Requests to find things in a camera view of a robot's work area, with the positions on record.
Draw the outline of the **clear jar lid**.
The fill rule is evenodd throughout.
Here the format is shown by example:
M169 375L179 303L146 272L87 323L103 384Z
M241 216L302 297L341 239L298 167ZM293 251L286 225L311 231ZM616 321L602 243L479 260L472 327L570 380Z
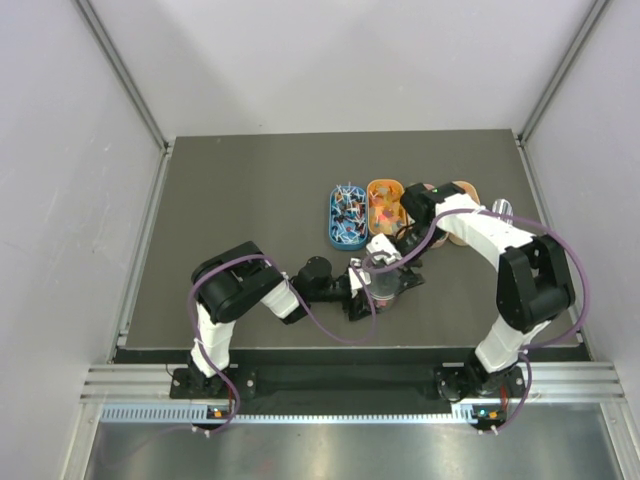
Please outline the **clear jar lid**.
M373 294L388 295L398 294L399 292L399 273L397 270L392 270L385 273L371 273L371 284L369 285L369 291L371 296Z

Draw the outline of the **clear plastic jar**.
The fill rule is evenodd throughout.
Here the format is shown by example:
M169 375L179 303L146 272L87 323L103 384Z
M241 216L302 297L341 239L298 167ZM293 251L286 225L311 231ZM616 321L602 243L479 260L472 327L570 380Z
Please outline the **clear plastic jar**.
M396 294L388 294L388 295L373 294L372 299L377 311L385 311L385 310L389 310L394 305L397 299L397 295Z

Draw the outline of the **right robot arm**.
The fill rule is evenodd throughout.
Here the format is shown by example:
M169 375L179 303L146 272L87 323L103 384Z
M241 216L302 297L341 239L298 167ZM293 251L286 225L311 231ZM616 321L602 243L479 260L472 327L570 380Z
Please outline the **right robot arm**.
M551 235L535 235L509 224L455 183L408 187L400 204L414 220L398 241L406 257L421 255L437 232L459 238L497 272L499 316L467 362L466 380L487 396L517 362L520 349L575 302L565 249Z

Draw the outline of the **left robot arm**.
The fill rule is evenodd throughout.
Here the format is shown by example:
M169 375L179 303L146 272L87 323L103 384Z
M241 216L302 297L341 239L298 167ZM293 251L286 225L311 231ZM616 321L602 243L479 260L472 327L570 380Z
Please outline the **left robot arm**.
M338 303L351 321L378 313L370 276L353 259L340 276L332 264L314 256L293 277L279 270L248 241L209 259L191 276L189 312L197 331L190 351L192 384L205 396L226 387L235 323L254 306L265 306L283 324L306 317L315 303Z

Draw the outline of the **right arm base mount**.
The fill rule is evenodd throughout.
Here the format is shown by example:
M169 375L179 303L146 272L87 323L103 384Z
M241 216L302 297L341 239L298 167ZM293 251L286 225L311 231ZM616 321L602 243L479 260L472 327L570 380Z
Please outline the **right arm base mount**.
M433 373L439 397L449 403L460 403L467 399L516 398L524 393L526 387L524 374L518 366L488 380L473 377L462 364L439 365Z

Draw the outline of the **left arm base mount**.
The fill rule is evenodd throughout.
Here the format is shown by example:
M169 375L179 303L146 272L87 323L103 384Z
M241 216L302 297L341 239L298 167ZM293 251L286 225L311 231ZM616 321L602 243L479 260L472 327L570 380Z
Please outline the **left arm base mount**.
M169 397L174 400L234 400L231 387L217 374L205 376L192 363L183 367L164 365L170 377Z

